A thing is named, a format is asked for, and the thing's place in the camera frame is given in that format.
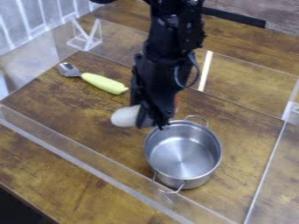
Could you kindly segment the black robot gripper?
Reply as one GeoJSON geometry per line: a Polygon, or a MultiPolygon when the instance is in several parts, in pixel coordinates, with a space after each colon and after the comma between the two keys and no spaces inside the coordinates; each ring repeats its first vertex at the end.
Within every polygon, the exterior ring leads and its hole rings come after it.
{"type": "Polygon", "coordinates": [[[177,114],[177,95],[189,88],[190,74],[198,68],[194,51],[163,56],[145,47],[135,55],[131,78],[130,105],[138,106],[135,126],[142,129],[157,126],[165,130],[177,114]]]}

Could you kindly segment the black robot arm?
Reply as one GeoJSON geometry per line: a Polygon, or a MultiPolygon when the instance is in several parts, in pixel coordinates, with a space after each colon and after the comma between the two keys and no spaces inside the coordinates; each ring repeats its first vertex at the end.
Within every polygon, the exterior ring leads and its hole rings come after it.
{"type": "Polygon", "coordinates": [[[189,80],[191,72],[201,71],[194,50],[206,38],[205,0],[143,1],[151,6],[151,27],[133,67],[134,125],[163,128],[175,115],[175,96],[195,84],[189,80]]]}

